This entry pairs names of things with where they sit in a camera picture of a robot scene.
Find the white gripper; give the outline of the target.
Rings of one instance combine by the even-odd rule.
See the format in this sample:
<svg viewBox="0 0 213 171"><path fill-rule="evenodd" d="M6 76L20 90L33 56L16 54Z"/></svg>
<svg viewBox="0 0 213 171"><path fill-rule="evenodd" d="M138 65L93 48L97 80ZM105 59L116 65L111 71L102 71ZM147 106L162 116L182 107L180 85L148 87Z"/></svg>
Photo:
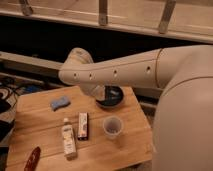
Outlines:
<svg viewBox="0 0 213 171"><path fill-rule="evenodd" d="M105 87L100 85L81 85L81 91L96 100L103 101L105 99Z"/></svg>

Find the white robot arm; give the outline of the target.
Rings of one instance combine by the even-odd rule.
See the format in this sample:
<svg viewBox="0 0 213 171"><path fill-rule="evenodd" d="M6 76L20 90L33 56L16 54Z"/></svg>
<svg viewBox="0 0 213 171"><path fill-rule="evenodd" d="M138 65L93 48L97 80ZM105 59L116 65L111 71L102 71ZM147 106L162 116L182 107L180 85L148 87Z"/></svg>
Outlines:
<svg viewBox="0 0 213 171"><path fill-rule="evenodd" d="M88 95L104 85L160 89L152 171L213 171L213 45L161 48L95 63L74 48L60 80Z"/></svg>

